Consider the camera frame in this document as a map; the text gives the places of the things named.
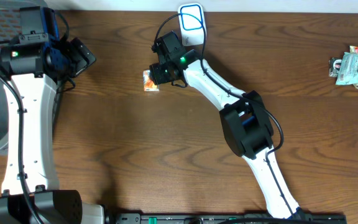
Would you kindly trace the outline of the orange tissue packet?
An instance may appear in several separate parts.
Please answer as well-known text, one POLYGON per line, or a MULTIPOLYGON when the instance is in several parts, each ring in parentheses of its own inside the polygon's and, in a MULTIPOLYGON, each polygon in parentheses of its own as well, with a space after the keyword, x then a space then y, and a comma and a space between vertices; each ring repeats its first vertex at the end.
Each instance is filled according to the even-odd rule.
POLYGON ((144 70, 142 76, 145 92, 159 91, 159 86, 155 85, 154 82, 150 79, 150 70, 144 70))

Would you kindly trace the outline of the teal plastic-wrapped packet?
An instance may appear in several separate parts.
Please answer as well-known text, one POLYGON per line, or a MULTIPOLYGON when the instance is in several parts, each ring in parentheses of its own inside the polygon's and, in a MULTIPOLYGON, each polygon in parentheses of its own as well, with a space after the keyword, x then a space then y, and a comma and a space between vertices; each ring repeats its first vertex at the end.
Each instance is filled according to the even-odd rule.
POLYGON ((336 85, 358 84, 358 54, 345 52, 336 85))

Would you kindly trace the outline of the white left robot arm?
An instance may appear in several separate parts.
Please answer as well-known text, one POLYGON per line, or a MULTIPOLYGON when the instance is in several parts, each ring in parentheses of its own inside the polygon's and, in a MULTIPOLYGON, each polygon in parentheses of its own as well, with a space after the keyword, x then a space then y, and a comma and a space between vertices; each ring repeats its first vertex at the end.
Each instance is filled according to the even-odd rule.
POLYGON ((62 190, 53 159, 53 107, 59 82, 72 82, 95 63, 80 39, 60 35, 58 11, 23 7, 21 33, 0 51, 0 81, 8 102, 7 167, 0 223, 111 223, 103 205, 62 190))

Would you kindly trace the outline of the black-white right robot arm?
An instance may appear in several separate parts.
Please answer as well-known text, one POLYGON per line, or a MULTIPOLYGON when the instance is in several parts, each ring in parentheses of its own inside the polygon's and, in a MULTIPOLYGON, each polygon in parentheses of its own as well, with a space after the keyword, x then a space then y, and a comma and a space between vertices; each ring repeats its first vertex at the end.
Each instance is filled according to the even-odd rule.
POLYGON ((219 76, 195 50, 187 51, 174 32, 154 40, 158 63, 150 66, 156 84, 181 80, 202 93, 219 111, 224 138, 231 151, 251 168, 274 218, 300 217, 275 157, 273 125, 277 120, 265 109, 261 96, 246 93, 219 76))

